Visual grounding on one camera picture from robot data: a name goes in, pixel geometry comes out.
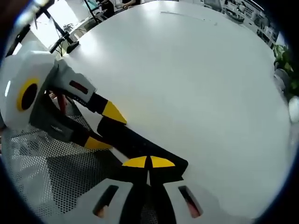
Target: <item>yellow circle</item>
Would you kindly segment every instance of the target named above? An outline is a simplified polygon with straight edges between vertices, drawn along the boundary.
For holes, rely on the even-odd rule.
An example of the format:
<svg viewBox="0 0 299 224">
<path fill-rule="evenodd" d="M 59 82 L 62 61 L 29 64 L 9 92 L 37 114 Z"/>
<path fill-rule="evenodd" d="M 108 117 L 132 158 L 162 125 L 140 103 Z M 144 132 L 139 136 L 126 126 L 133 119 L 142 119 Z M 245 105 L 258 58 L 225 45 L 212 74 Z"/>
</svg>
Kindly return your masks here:
<svg viewBox="0 0 299 224">
<path fill-rule="evenodd" d="M 22 108 L 22 99 L 23 99 L 23 96 L 24 96 L 26 90 L 28 89 L 28 87 L 30 87 L 32 84 L 37 85 L 38 82 L 39 82 L 38 78 L 30 78 L 21 87 L 21 89 L 19 91 L 18 98 L 17 98 L 17 109 L 18 109 L 18 111 L 21 111 L 21 112 L 24 111 L 24 109 Z"/>
</svg>

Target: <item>mesh surface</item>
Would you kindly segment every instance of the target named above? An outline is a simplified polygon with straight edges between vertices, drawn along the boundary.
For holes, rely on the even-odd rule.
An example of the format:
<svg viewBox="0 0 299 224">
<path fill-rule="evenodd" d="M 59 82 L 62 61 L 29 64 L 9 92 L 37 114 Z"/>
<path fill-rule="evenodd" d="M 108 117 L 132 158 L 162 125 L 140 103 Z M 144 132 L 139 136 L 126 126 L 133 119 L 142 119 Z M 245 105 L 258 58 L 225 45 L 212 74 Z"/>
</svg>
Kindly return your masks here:
<svg viewBox="0 0 299 224">
<path fill-rule="evenodd" d="M 66 110 L 68 117 L 90 129 L 76 106 L 68 103 Z M 4 131 L 2 158 L 21 197 L 47 223 L 52 216 L 72 210 L 78 197 L 121 165 L 109 150 L 89 151 L 32 126 Z M 142 210 L 141 223 L 157 223 L 150 200 Z"/>
</svg>

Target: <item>white tabletop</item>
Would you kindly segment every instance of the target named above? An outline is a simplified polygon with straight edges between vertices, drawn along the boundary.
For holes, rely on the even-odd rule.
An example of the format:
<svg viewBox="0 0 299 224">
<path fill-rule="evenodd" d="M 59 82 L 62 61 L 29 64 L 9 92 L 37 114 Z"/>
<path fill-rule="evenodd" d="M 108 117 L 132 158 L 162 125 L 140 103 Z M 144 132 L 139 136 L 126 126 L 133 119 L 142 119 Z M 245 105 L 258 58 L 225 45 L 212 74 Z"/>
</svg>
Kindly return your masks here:
<svg viewBox="0 0 299 224">
<path fill-rule="evenodd" d="M 184 178 L 232 215 L 257 217 L 290 158 L 274 56 L 253 32 L 201 6 L 153 1 L 93 28 L 65 57 L 128 126 L 189 161 Z M 80 108 L 95 127 L 98 115 Z"/>
</svg>

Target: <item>office desk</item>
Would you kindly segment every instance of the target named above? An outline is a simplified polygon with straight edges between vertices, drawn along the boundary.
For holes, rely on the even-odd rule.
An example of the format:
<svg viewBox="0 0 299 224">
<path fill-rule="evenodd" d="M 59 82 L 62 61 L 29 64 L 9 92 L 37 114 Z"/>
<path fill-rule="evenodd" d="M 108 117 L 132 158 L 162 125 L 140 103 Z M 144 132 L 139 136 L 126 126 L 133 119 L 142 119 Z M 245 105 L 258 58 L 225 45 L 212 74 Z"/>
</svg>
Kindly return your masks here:
<svg viewBox="0 0 299 224">
<path fill-rule="evenodd" d="M 208 8 L 153 1 L 104 21 L 65 57 L 128 126 L 189 161 L 225 211 L 257 217 L 289 170 L 288 108 L 271 49 Z M 96 127 L 99 115 L 80 107 Z"/>
</svg>

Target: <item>yellow marking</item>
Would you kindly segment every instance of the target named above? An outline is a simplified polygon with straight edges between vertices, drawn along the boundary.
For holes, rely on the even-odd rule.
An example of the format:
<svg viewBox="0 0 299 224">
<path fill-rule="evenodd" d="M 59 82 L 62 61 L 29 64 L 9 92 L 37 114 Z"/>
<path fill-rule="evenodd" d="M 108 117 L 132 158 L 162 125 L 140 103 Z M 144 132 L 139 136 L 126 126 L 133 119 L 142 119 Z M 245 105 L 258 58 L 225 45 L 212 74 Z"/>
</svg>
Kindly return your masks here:
<svg viewBox="0 0 299 224">
<path fill-rule="evenodd" d="M 28 89 L 29 86 L 31 86 L 32 84 L 36 84 L 38 86 L 38 82 L 39 79 L 38 78 L 30 78 L 28 79 L 25 84 L 21 87 L 20 91 L 19 91 L 19 95 L 17 98 L 17 109 L 18 111 L 24 111 L 24 109 L 22 108 L 22 99 L 24 96 L 25 91 Z"/>
<path fill-rule="evenodd" d="M 155 157 L 155 156 L 150 156 L 151 162 L 153 163 L 153 168 L 158 168 L 158 167 L 174 167 L 174 163 L 170 162 L 167 159 L 163 159 L 160 157 Z"/>
<path fill-rule="evenodd" d="M 111 145 L 98 141 L 92 137 L 89 137 L 84 145 L 84 148 L 88 149 L 107 149 L 111 147 Z"/>
<path fill-rule="evenodd" d="M 130 160 L 124 162 L 123 166 L 144 168 L 145 160 L 146 160 L 146 156 L 133 158 L 133 159 L 130 159 Z"/>
<path fill-rule="evenodd" d="M 124 123 L 124 124 L 127 123 L 127 121 L 123 118 L 121 113 L 118 111 L 116 106 L 114 106 L 114 104 L 111 101 L 108 101 L 108 103 L 106 104 L 102 115 L 106 116 L 106 117 L 109 117 L 113 120 L 117 120 L 117 121 L 119 121 L 121 123 Z"/>
</svg>

